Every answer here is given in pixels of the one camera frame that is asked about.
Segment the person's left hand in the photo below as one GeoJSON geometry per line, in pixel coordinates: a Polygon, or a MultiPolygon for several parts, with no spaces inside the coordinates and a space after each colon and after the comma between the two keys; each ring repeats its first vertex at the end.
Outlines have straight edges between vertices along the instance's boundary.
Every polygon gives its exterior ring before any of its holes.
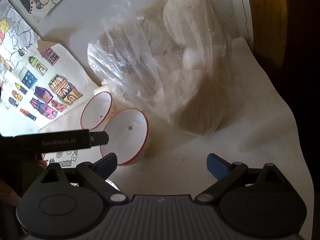
{"type": "Polygon", "coordinates": [[[47,166],[44,160],[1,164],[1,202],[17,206],[24,193],[47,166]]]}

